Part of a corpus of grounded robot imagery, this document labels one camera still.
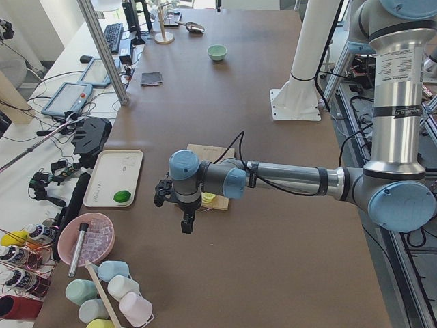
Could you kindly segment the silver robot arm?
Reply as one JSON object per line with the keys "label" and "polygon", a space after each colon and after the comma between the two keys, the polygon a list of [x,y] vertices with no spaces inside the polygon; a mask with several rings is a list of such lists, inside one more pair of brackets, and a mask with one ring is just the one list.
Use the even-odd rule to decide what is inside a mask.
{"label": "silver robot arm", "polygon": [[351,54],[376,57],[371,158],[363,168],[299,167],[243,159],[200,161],[190,150],[169,159],[169,178],[154,202],[177,204],[182,231],[191,233],[202,193],[229,199],[246,188],[266,187],[300,196],[329,195],[364,210],[379,226],[410,232],[436,213],[417,159],[425,45],[436,33],[435,1],[353,1]]}

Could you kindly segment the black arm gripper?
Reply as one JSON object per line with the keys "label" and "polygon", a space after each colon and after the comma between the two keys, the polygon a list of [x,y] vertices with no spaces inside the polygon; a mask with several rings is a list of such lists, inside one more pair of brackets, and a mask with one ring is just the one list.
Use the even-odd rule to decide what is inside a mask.
{"label": "black arm gripper", "polygon": [[222,6],[222,1],[221,0],[216,0],[215,1],[215,8],[217,12],[221,11],[221,6]]}

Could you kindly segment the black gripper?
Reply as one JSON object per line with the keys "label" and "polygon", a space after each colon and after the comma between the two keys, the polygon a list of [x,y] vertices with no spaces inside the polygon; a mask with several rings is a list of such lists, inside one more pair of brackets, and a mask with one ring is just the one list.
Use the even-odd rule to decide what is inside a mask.
{"label": "black gripper", "polygon": [[201,200],[195,200],[189,203],[178,201],[178,206],[183,212],[184,219],[181,221],[181,230],[184,234],[193,232],[195,213],[201,207],[201,203]]}

